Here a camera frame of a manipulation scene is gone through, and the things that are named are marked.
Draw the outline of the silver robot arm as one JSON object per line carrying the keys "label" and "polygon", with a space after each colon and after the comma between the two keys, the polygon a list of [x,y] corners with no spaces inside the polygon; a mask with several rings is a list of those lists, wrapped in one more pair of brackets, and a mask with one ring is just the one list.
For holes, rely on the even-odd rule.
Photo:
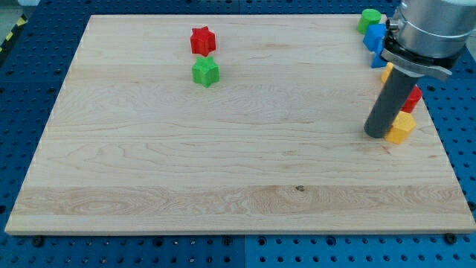
{"label": "silver robot arm", "polygon": [[386,28],[382,58],[445,81],[475,29],[475,0],[402,0]]}

